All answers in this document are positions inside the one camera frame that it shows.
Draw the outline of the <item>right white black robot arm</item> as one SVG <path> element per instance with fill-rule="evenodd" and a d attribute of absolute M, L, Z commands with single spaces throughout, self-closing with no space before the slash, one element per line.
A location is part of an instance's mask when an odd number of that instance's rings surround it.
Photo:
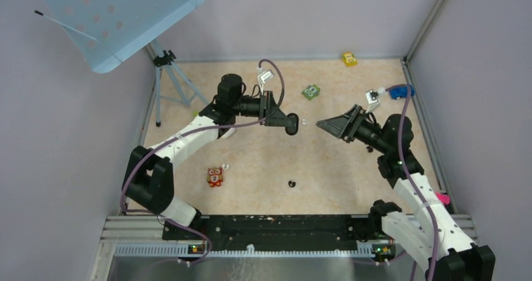
<path fill-rule="evenodd" d="M 437 197 L 410 149 L 412 123 L 404 113 L 393 114 L 384 125 L 378 125 L 355 105 L 345 114 L 319 120 L 316 125 L 337 139 L 347 143 L 358 140 L 380 152 L 377 164 L 381 176 L 411 207 L 416 225 L 395 203 L 375 201 L 368 221 L 373 237 L 392 237 L 426 280 L 492 279 L 494 252 L 487 245 L 479 246 Z"/>

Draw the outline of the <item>black earbud charging case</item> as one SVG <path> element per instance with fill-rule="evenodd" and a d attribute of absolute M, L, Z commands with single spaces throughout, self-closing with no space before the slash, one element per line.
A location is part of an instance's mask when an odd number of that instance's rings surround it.
<path fill-rule="evenodd" d="M 286 134 L 296 135 L 299 130 L 299 116 L 295 113 L 289 113 L 287 118 L 290 122 L 290 125 L 285 127 Z"/>

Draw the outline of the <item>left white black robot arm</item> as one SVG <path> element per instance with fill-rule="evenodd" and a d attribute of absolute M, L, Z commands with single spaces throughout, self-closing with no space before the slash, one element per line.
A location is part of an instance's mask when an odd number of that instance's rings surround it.
<path fill-rule="evenodd" d="M 295 135 L 299 128 L 298 115 L 283 113 L 271 91 L 252 97 L 244 88 L 241 76 L 223 75 L 213 101 L 185 128 L 154 147 L 137 146 L 130 154 L 120 201 L 129 198 L 151 213 L 175 221 L 186 239 L 196 238 L 201 231 L 200 212 L 175 196 L 174 168 L 236 128 L 238 116 L 253 117 L 256 124 L 268 127 L 283 127 L 288 135 Z"/>

